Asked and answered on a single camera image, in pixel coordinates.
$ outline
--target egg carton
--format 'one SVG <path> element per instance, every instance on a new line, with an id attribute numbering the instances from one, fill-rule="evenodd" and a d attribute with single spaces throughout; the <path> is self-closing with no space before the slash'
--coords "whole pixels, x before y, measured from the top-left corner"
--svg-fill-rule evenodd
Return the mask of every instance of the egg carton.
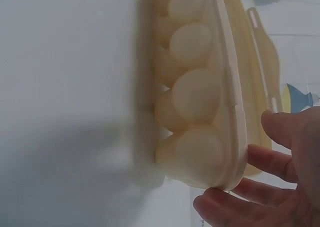
<path id="1" fill-rule="evenodd" d="M 233 189 L 247 166 L 242 89 L 224 0 L 154 0 L 155 161 L 191 187 Z"/>

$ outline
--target plastic egg container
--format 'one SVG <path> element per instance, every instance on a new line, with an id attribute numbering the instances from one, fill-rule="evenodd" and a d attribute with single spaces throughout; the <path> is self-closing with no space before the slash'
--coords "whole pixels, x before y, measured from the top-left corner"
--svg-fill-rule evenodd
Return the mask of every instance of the plastic egg container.
<path id="1" fill-rule="evenodd" d="M 191 187 L 233 189 L 247 164 L 237 57 L 223 0 L 154 0 L 156 149 L 166 175 Z"/>

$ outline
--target finger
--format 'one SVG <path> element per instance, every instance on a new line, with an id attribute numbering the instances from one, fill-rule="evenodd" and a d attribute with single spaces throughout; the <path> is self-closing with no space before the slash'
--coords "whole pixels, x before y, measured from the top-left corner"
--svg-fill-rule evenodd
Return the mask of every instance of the finger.
<path id="1" fill-rule="evenodd" d="M 250 144 L 248 145 L 248 163 L 264 172 L 278 176 L 284 181 L 298 182 L 290 155 Z"/>
<path id="2" fill-rule="evenodd" d="M 272 113 L 267 110 L 261 116 L 261 124 L 265 133 L 274 142 L 291 149 L 291 140 L 299 125 L 299 117 L 299 114 Z"/>
<path id="3" fill-rule="evenodd" d="M 251 227 L 253 222 L 234 212 L 225 209 L 212 199 L 202 195 L 193 202 L 199 215 L 212 226 L 219 227 Z"/>
<path id="4" fill-rule="evenodd" d="M 296 166 L 299 182 L 312 203 L 320 209 L 320 108 L 301 126 L 299 134 L 293 137 L 292 159 Z"/>
<path id="5" fill-rule="evenodd" d="M 255 227 L 266 226 L 306 226 L 304 221 L 297 215 L 297 203 L 299 197 L 295 195 L 290 200 L 280 204 L 278 208 L 274 208 L 269 212 L 268 216 L 255 225 Z"/>
<path id="6" fill-rule="evenodd" d="M 268 212 L 273 209 L 271 207 L 266 207 L 239 199 L 231 194 L 215 188 L 207 189 L 203 195 L 214 200 L 226 210 L 235 212 L 240 216 L 246 216 L 254 221 L 262 220 L 268 214 Z"/>
<path id="7" fill-rule="evenodd" d="M 241 180 L 240 184 L 234 188 L 232 192 L 248 201 L 270 207 L 279 206 L 291 193 L 290 190 L 281 189 L 247 178 Z"/>

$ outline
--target hand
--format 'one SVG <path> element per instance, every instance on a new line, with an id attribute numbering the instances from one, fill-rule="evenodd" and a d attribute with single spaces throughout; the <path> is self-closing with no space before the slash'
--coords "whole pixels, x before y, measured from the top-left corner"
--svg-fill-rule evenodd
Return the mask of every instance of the hand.
<path id="1" fill-rule="evenodd" d="M 232 192 L 249 201 L 210 188 L 194 200 L 194 208 L 215 227 L 320 226 L 320 107 L 298 114 L 266 111 L 261 123 L 272 140 L 291 149 L 292 157 L 249 145 L 248 163 L 297 188 L 243 179 Z"/>

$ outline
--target white surface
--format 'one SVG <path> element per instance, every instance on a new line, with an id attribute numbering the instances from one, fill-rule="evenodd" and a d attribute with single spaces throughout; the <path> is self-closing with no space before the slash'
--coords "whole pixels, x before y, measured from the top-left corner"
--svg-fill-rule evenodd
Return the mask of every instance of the white surface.
<path id="1" fill-rule="evenodd" d="M 0 0 L 0 226 L 189 226 L 189 188 L 152 163 L 151 115 L 135 124 L 143 9 Z"/>

